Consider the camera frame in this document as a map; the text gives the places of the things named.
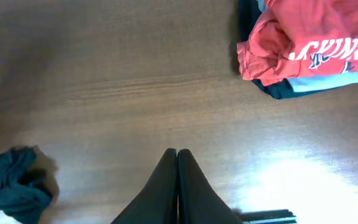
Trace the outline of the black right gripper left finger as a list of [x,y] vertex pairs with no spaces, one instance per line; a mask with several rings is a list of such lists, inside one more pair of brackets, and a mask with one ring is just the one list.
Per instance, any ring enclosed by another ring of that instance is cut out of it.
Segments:
[[172,224],[178,209],[177,152],[167,149],[144,188],[112,224]]

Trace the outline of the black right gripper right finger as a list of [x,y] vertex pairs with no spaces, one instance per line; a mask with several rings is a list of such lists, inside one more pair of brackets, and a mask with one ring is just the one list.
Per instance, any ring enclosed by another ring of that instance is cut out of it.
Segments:
[[180,224],[242,224],[210,186],[188,149],[178,155]]

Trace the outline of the black Nike t-shirt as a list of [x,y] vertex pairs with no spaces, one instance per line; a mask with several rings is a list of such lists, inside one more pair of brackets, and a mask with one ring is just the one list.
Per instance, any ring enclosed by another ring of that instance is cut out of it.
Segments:
[[0,153],[0,212],[19,223],[37,224],[59,195],[58,167],[37,146]]

